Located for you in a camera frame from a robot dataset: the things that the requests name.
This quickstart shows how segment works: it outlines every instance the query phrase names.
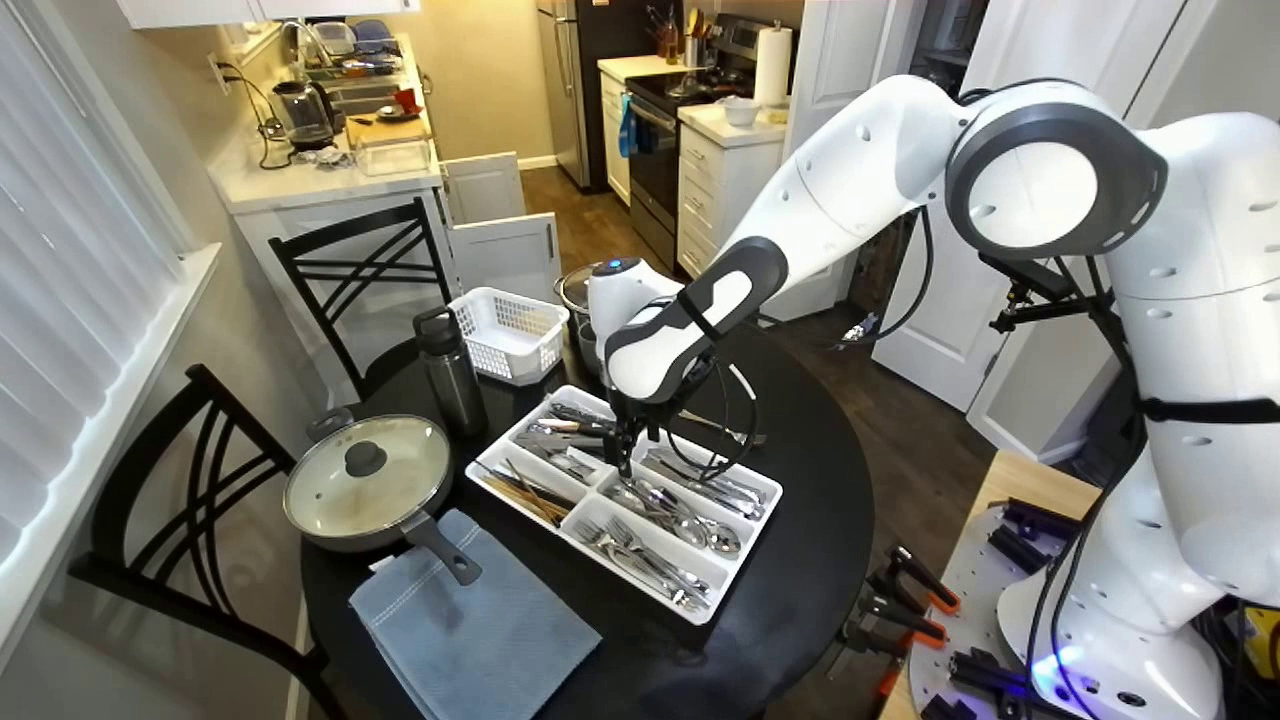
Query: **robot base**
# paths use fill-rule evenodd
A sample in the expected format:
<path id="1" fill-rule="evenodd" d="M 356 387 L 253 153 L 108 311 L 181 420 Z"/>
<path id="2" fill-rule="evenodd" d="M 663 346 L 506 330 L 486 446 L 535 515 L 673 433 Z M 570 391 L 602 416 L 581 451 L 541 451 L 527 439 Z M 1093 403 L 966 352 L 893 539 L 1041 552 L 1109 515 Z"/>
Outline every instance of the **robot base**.
<path id="1" fill-rule="evenodd" d="M 1090 610 L 1084 595 L 1070 595 L 1055 621 L 1060 662 L 1054 657 L 1054 610 L 1060 601 L 1070 563 L 1041 604 L 1035 630 L 1035 694 L 1078 718 L 1096 720 L 1218 720 L 1219 718 L 1219 663 L 1212 650 L 1183 626 L 1172 631 L 1136 631 L 1109 611 Z M 999 593 L 997 616 L 1007 650 L 1029 662 L 1029 631 L 1046 571 Z"/>

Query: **napkin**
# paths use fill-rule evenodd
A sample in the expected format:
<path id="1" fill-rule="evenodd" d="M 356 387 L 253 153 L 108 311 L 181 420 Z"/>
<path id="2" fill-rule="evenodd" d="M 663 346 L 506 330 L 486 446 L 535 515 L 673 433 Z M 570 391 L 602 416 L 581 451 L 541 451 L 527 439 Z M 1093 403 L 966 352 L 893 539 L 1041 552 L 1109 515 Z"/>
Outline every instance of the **napkin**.
<path id="1" fill-rule="evenodd" d="M 602 631 L 473 515 L 451 508 L 441 533 L 480 563 L 480 582 L 457 585 L 429 550 L 413 550 L 368 575 L 353 610 L 425 718 L 527 720 Z"/>

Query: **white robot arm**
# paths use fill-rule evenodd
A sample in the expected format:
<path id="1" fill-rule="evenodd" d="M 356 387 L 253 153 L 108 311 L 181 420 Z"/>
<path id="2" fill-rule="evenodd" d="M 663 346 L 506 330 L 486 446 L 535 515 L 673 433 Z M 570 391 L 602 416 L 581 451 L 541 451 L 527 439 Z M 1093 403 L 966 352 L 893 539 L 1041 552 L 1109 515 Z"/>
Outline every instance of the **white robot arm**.
<path id="1" fill-rule="evenodd" d="M 1219 671 L 1187 621 L 1219 595 L 1280 604 L 1274 120 L 1129 133 L 1064 79 L 969 110 L 884 79 L 786 162 L 687 290 L 588 285 L 602 305 L 630 285 L 612 330 L 595 326 L 620 427 L 663 426 L 723 332 L 921 210 L 942 176 L 955 232 L 987 255 L 1106 255 L 1154 438 L 1060 563 L 1071 571 L 999 595 L 1007 643 L 1078 718 L 1218 718 Z"/>

